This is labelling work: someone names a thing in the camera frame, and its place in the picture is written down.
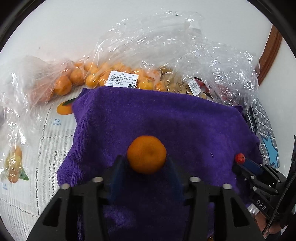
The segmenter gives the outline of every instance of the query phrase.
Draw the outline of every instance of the plastic bag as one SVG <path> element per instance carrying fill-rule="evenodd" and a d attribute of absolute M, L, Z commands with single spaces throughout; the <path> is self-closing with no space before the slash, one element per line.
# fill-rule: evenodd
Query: plastic bag
<path fill-rule="evenodd" d="M 20 129 L 17 113 L 0 106 L 2 125 L 0 125 L 0 178 L 16 183 L 19 179 L 28 181 L 29 168 L 23 165 L 24 148 L 29 145 Z"/>
<path fill-rule="evenodd" d="M 208 41 L 197 13 L 166 12 L 142 20 L 123 20 L 107 32 L 78 65 L 90 88 L 122 86 L 193 95 L 200 78 L 215 102 L 248 108 L 258 90 L 254 57 L 228 45 Z M 138 75 L 134 85 L 120 85 L 111 71 Z M 194 95 L 205 94 L 197 90 Z"/>
<path fill-rule="evenodd" d="M 72 61 L 46 63 L 32 56 L 1 67 L 1 180 L 28 180 L 34 169 L 31 162 L 36 161 L 31 154 L 38 153 L 41 125 L 46 121 L 45 106 L 55 97 L 69 93 L 72 86 L 84 84 L 83 76 L 80 82 L 73 81 L 78 79 L 73 77 L 77 69 Z"/>

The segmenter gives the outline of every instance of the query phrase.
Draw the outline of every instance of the barcode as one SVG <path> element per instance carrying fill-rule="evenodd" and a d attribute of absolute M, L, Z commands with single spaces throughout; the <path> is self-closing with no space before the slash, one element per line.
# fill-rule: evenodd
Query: barcode
<path fill-rule="evenodd" d="M 110 80 L 115 81 L 115 82 L 118 82 L 118 83 L 121 83 L 122 80 L 123 80 L 123 77 L 116 76 L 116 75 L 111 75 Z"/>
<path fill-rule="evenodd" d="M 197 83 L 196 83 L 196 82 L 191 83 L 191 88 L 193 88 L 193 89 L 198 88 L 198 87 L 197 87 Z"/>
<path fill-rule="evenodd" d="M 199 89 L 198 86 L 197 86 L 197 83 L 196 82 L 191 83 L 190 87 L 191 87 L 191 90 L 192 90 L 192 94 L 195 95 L 197 93 L 197 90 Z"/>

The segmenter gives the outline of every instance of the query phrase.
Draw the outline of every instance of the orange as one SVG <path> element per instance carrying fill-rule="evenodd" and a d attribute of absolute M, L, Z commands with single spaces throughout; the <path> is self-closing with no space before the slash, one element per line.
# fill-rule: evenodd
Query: orange
<path fill-rule="evenodd" d="M 139 77 L 143 77 L 144 76 L 143 71 L 140 68 L 135 69 L 133 71 L 133 74 L 137 74 Z"/>
<path fill-rule="evenodd" d="M 122 72 L 123 69 L 125 69 L 126 67 L 124 66 L 123 63 L 117 63 L 115 65 L 112 66 L 112 70 L 114 71 L 119 71 L 119 72 Z"/>
<path fill-rule="evenodd" d="M 83 65 L 84 65 L 84 63 L 80 62 L 80 61 L 74 63 L 74 66 L 79 67 L 79 68 L 82 67 Z"/>
<path fill-rule="evenodd" d="M 52 97 L 54 91 L 54 83 L 49 79 L 38 81 L 30 92 L 31 104 L 46 104 Z"/>
<path fill-rule="evenodd" d="M 138 81 L 138 88 L 141 90 L 154 90 L 154 85 L 153 82 L 144 77 Z"/>
<path fill-rule="evenodd" d="M 66 75 L 66 76 L 70 77 L 71 73 L 72 73 L 72 69 L 70 69 L 70 68 L 66 68 L 66 69 L 62 72 L 62 75 Z"/>
<path fill-rule="evenodd" d="M 20 169 L 22 168 L 22 159 L 19 156 L 15 156 L 12 168 L 17 171 L 20 171 Z"/>
<path fill-rule="evenodd" d="M 22 158 L 13 153 L 6 158 L 4 166 L 6 169 L 9 169 L 9 167 L 14 167 L 15 165 L 22 166 Z"/>
<path fill-rule="evenodd" d="M 98 67 L 98 69 L 99 69 L 98 74 L 101 74 L 107 70 L 111 71 L 111 66 L 108 63 L 103 63 Z"/>
<path fill-rule="evenodd" d="M 96 76 L 94 74 L 90 74 L 85 80 L 86 86 L 91 89 L 96 88 L 98 86 L 98 82 L 99 82 L 99 76 Z"/>
<path fill-rule="evenodd" d="M 108 77 L 110 75 L 111 71 L 105 71 L 99 78 L 99 85 L 104 86 L 106 85 L 106 82 L 108 80 Z"/>
<path fill-rule="evenodd" d="M 159 71 L 157 69 L 148 69 L 145 72 L 146 72 L 146 75 L 148 77 L 152 78 L 153 80 L 157 80 L 157 81 L 160 80 L 161 71 Z"/>
<path fill-rule="evenodd" d="M 160 81 L 155 86 L 156 91 L 166 91 L 164 82 Z"/>
<path fill-rule="evenodd" d="M 69 79 L 74 85 L 84 85 L 83 74 L 81 69 L 74 69 Z"/>
<path fill-rule="evenodd" d="M 131 70 L 131 67 L 128 67 L 128 66 L 125 66 L 121 71 L 129 74 L 133 73 L 133 71 Z"/>
<path fill-rule="evenodd" d="M 134 171 L 153 174 L 165 164 L 166 149 L 156 137 L 140 136 L 129 146 L 127 158 Z"/>
<path fill-rule="evenodd" d="M 19 146 L 12 147 L 13 156 L 19 156 L 22 158 L 22 149 Z"/>
<path fill-rule="evenodd" d="M 84 69 L 91 74 L 96 74 L 99 71 L 98 67 L 94 63 L 85 64 Z"/>
<path fill-rule="evenodd" d="M 7 178 L 11 183 L 16 183 L 19 177 L 20 177 L 19 171 L 15 169 L 11 169 Z"/>
<path fill-rule="evenodd" d="M 56 80 L 55 86 L 54 86 L 54 92 L 57 95 L 66 95 L 68 94 L 72 89 L 72 83 L 69 80 L 67 76 L 61 76 Z"/>

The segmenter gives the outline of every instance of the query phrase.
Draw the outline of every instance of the lace tablecloth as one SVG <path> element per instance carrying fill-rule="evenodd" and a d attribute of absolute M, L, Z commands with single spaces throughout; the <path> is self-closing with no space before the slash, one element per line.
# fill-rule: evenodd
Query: lace tablecloth
<path fill-rule="evenodd" d="M 48 103 L 40 124 L 38 153 L 23 150 L 23 165 L 30 163 L 29 181 L 0 183 L 0 216 L 16 241 L 25 241 L 39 215 L 59 189 L 57 170 L 73 143 L 74 114 L 59 115 L 59 104 L 75 98 L 82 87 Z"/>

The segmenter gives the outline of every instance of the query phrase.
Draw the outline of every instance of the purple towel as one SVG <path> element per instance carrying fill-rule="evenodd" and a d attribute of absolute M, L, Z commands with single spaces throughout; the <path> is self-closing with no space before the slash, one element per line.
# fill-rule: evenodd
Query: purple towel
<path fill-rule="evenodd" d="M 208 184 L 230 183 L 247 202 L 248 189 L 231 171 L 234 156 L 262 162 L 259 140 L 241 107 L 228 107 L 189 95 L 131 88 L 83 89 L 73 104 L 77 121 L 73 145 L 58 170 L 59 184 L 82 184 L 102 174 L 118 154 L 125 155 L 141 135 L 160 139 L 167 154 Z M 112 241 L 180 241 L 188 207 L 174 199 L 163 170 L 140 175 L 128 170 L 115 203 L 104 207 Z M 213 206 L 209 207 L 209 234 Z"/>

